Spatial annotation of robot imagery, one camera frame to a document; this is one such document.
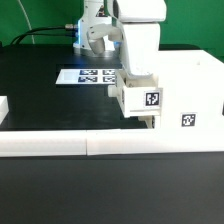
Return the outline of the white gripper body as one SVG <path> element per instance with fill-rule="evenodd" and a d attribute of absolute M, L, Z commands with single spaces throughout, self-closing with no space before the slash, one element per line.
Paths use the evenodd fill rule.
<path fill-rule="evenodd" d="M 121 25 L 123 40 L 120 60 L 131 79 L 150 77 L 156 67 L 160 43 L 158 23 Z"/>

